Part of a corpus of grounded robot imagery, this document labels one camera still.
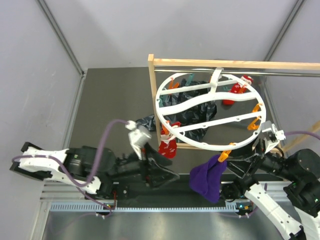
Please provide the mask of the white round clip hanger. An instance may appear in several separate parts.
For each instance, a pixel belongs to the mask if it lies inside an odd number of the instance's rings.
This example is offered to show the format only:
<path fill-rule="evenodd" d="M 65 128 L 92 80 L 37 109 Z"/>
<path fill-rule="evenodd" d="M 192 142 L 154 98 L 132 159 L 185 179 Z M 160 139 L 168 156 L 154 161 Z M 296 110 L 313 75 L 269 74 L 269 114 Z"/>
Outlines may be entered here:
<path fill-rule="evenodd" d="M 244 74 L 212 71 L 209 81 L 185 79 L 185 72 L 169 76 L 155 94 L 155 114 L 165 133 L 198 149 L 230 152 L 253 142 L 267 120 L 267 109 L 254 79 Z M 231 123 L 246 124 L 243 140 L 208 143 L 208 129 Z"/>

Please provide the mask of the red santa sock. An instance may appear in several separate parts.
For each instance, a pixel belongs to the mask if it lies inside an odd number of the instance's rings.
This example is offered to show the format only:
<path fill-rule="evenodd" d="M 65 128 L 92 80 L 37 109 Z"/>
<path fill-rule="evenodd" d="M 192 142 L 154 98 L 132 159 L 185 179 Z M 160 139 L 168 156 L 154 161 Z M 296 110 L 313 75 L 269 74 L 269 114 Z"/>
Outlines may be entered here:
<path fill-rule="evenodd" d="M 161 125 L 160 140 L 158 153 L 167 159 L 173 159 L 177 154 L 177 140 L 175 135 L 163 124 Z"/>

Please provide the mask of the purple sock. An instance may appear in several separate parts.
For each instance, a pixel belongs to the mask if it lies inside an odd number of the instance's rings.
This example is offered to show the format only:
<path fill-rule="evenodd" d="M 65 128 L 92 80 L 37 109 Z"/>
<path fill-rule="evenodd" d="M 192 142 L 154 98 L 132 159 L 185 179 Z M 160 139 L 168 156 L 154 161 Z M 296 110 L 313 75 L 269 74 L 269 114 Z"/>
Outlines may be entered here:
<path fill-rule="evenodd" d="M 227 161 L 220 162 L 220 155 L 194 167 L 189 173 L 189 187 L 211 203 L 220 199 L 221 177 L 227 169 Z"/>

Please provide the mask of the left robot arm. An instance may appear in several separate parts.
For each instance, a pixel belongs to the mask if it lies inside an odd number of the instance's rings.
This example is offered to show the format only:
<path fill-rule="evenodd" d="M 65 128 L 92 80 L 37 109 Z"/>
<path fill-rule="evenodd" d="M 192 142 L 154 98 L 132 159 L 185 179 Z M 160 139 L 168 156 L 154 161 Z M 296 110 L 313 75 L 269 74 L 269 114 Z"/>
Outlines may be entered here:
<path fill-rule="evenodd" d="M 80 188 L 94 199 L 109 199 L 121 182 L 141 180 L 147 187 L 158 189 L 180 178 L 170 170 L 172 161 L 148 143 L 139 157 L 135 152 L 117 157 L 104 148 L 97 171 L 90 182 L 96 148 L 82 146 L 58 151 L 47 151 L 25 142 L 22 157 L 12 161 L 10 170 L 39 181 L 55 181 Z"/>

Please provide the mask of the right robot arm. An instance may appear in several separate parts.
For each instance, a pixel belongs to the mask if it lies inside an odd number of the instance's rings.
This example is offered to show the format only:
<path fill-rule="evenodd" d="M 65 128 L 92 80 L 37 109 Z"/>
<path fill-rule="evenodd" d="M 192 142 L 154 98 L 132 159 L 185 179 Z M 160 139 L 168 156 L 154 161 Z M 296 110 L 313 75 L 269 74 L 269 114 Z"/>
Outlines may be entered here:
<path fill-rule="evenodd" d="M 227 168 L 236 175 L 224 184 L 224 200 L 246 198 L 253 202 L 273 223 L 285 240 L 318 240 L 320 238 L 320 157 L 311 149 L 301 149 L 285 158 L 267 152 L 267 143 L 258 138 L 240 155 L 232 154 Z M 259 183 L 255 173 L 262 170 L 289 182 L 283 188 L 300 217 L 292 218 Z"/>

